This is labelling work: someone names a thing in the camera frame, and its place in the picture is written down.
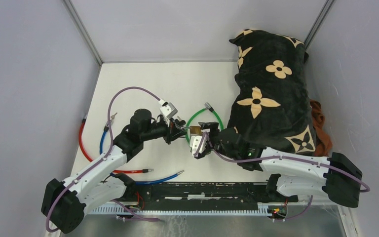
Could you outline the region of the green cable lock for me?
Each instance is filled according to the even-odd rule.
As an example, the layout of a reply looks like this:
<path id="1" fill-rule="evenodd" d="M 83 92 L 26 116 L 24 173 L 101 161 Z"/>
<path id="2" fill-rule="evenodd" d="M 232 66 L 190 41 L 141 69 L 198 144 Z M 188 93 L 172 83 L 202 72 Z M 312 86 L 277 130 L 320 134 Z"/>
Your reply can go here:
<path id="1" fill-rule="evenodd" d="M 196 111 L 190 118 L 189 120 L 187 121 L 187 127 L 189 127 L 191 125 L 191 123 L 194 121 L 195 118 L 197 118 L 198 116 L 200 116 L 201 114 L 205 113 L 205 112 L 209 112 L 211 113 L 216 122 L 219 124 L 219 131 L 222 131 L 224 130 L 224 124 L 223 124 L 223 121 L 221 119 L 221 117 L 219 116 L 219 114 L 216 112 L 216 110 L 208 103 L 206 102 L 204 104 L 204 107 L 199 109 L 198 111 Z"/>

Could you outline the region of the blue cable lock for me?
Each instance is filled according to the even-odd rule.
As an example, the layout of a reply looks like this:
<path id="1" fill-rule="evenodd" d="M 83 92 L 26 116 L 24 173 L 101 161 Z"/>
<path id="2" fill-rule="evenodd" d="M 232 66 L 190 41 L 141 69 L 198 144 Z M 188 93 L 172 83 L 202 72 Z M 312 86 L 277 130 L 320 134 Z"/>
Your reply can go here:
<path id="1" fill-rule="evenodd" d="M 107 135 L 109 131 L 109 128 L 108 128 L 108 123 L 106 123 L 106 125 L 104 126 L 104 129 L 103 129 L 103 133 L 102 133 L 102 136 L 101 136 L 101 139 L 100 139 L 100 143 L 99 143 L 99 154 L 101 155 L 103 153 L 103 143 L 104 143 L 104 140 L 105 140 L 105 136 Z M 148 173 L 148 172 L 151 172 L 152 170 L 149 170 L 149 169 L 142 169 L 142 170 L 135 170 L 135 171 L 132 171 L 132 170 L 126 170 L 126 171 L 122 171 L 123 173 Z M 162 182 L 166 182 L 168 180 L 171 180 L 173 178 L 176 178 L 178 177 L 179 175 L 181 175 L 182 173 L 184 172 L 184 170 L 181 170 L 181 171 L 178 171 L 177 173 L 175 174 L 172 174 L 170 176 L 167 176 L 167 177 L 164 177 L 164 178 L 161 178 L 161 179 L 156 179 L 156 180 L 151 180 L 151 181 L 137 181 L 136 184 L 137 185 L 152 185 L 152 184 L 159 184 L 159 183 L 162 183 Z M 102 183 L 105 183 L 109 178 L 111 177 L 115 177 L 115 173 L 112 172 L 109 174 L 108 177 L 106 177 Z"/>

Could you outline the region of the brass padlock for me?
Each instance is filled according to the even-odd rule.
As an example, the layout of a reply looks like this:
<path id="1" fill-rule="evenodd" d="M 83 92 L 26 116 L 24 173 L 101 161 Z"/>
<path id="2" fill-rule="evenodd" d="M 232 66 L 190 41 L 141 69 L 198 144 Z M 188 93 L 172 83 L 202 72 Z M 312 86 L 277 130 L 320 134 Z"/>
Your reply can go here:
<path id="1" fill-rule="evenodd" d="M 197 135 L 201 136 L 202 135 L 202 130 L 200 126 L 188 126 L 187 127 L 187 135 L 192 136 L 192 135 Z"/>

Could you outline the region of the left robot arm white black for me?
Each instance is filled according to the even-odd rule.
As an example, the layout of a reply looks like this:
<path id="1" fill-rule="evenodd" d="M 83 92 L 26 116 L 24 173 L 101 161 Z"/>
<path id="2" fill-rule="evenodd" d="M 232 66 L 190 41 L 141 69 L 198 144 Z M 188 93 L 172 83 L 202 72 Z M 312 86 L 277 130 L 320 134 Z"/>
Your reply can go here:
<path id="1" fill-rule="evenodd" d="M 115 169 L 127 164 L 144 147 L 144 142 L 163 138 L 167 144 L 185 134 L 186 122 L 161 114 L 155 121 L 147 109 L 138 109 L 111 143 L 110 148 L 78 173 L 62 181 L 52 179 L 46 185 L 41 212 L 46 216 L 49 233 L 70 233 L 84 217 L 106 202 L 135 196 L 134 181 L 117 175 L 104 182 Z"/>

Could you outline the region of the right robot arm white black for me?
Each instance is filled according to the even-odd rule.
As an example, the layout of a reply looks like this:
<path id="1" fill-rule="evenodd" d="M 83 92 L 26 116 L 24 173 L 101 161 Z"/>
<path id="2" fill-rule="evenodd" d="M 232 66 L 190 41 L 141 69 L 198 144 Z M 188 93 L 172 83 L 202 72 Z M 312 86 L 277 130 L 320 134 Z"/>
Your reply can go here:
<path id="1" fill-rule="evenodd" d="M 220 131 L 217 122 L 192 126 L 187 137 L 196 159 L 214 153 L 246 170 L 270 173 L 265 195 L 271 201 L 284 196 L 321 196 L 338 205 L 357 208 L 361 193 L 371 190 L 362 180 L 362 171 L 341 153 L 329 157 L 287 153 L 247 141 L 233 129 Z"/>

